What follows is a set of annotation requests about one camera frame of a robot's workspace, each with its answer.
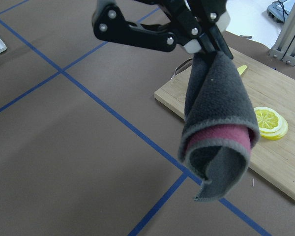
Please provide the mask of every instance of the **lemon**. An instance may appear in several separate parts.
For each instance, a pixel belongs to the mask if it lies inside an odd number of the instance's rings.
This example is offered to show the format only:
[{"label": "lemon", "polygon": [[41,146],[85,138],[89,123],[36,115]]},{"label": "lemon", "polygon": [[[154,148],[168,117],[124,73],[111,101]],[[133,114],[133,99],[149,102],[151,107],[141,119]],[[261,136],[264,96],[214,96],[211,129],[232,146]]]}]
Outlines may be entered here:
[{"label": "lemon", "polygon": [[273,133],[282,127],[283,120],[275,110],[269,107],[256,107],[254,110],[261,132]]},{"label": "lemon", "polygon": [[289,126],[284,117],[269,107],[256,107],[254,110],[262,137],[279,140],[286,135]]}]

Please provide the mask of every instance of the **folded towel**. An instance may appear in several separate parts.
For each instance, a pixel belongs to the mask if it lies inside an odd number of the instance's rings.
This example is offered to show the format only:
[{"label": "folded towel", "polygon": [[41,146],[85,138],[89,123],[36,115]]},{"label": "folded towel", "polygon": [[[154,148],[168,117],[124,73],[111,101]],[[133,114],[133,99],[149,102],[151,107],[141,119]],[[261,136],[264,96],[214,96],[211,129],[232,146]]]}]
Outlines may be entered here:
[{"label": "folded towel", "polygon": [[232,61],[222,52],[195,54],[178,153],[202,180],[195,200],[225,196],[248,169],[259,137],[255,112]]}]

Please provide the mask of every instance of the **pink cloth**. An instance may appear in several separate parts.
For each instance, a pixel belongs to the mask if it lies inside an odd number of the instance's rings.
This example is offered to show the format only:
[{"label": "pink cloth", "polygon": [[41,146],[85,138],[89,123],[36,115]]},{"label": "pink cloth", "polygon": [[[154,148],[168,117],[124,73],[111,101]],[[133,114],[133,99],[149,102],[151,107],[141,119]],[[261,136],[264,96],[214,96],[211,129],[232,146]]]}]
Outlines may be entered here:
[{"label": "pink cloth", "polygon": [[205,128],[195,133],[188,142],[186,150],[205,139],[229,139],[241,144],[251,152],[248,128],[240,124],[220,124]]}]

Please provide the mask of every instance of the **white floor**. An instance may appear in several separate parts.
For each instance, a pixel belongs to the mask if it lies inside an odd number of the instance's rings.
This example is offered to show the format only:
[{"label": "white floor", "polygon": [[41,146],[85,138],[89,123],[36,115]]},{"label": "white floor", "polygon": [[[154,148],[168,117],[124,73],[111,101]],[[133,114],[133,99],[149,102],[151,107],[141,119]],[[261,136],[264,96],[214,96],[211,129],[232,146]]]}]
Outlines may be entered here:
[{"label": "white floor", "polygon": [[253,41],[271,48],[283,24],[268,17],[267,7],[273,0],[228,0],[227,11],[231,22],[227,31],[236,35],[250,35]]}]

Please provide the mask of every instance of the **screw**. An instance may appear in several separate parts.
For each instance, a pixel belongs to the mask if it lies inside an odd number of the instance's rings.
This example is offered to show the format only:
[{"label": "screw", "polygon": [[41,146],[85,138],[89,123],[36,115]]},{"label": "screw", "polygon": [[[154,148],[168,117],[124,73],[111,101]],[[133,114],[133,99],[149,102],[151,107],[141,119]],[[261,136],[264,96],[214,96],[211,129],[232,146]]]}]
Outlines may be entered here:
[{"label": "screw", "polygon": [[168,45],[172,45],[174,43],[174,39],[172,38],[172,37],[169,37],[168,39],[167,39],[167,44]]},{"label": "screw", "polygon": [[114,18],[116,18],[116,16],[117,16],[117,13],[114,10],[109,10],[108,17],[110,19],[114,19]]},{"label": "screw", "polygon": [[192,35],[197,35],[198,34],[198,29],[197,28],[193,28],[192,30],[191,30],[191,34]]},{"label": "screw", "polygon": [[99,30],[102,31],[102,32],[105,32],[107,31],[108,27],[106,24],[100,24],[99,25]]},{"label": "screw", "polygon": [[217,17],[217,14],[216,14],[215,12],[212,12],[212,13],[210,14],[210,18],[211,18],[211,20],[215,20],[216,17]]}]

